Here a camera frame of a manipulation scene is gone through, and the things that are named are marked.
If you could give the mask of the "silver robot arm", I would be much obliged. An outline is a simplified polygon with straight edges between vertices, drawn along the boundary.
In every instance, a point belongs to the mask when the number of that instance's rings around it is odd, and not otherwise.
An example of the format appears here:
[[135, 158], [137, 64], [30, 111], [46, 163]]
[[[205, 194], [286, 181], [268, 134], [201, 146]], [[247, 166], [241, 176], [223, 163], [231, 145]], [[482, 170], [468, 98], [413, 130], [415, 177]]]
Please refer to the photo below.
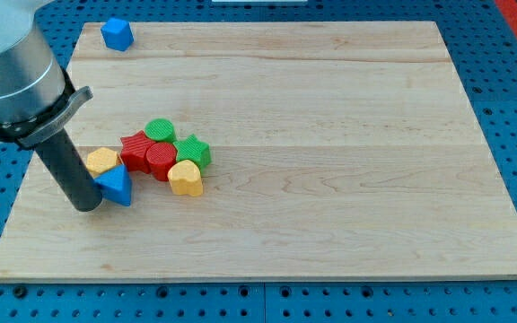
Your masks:
[[35, 21], [49, 0], [0, 0], [0, 141], [35, 147], [59, 134], [84, 103]]

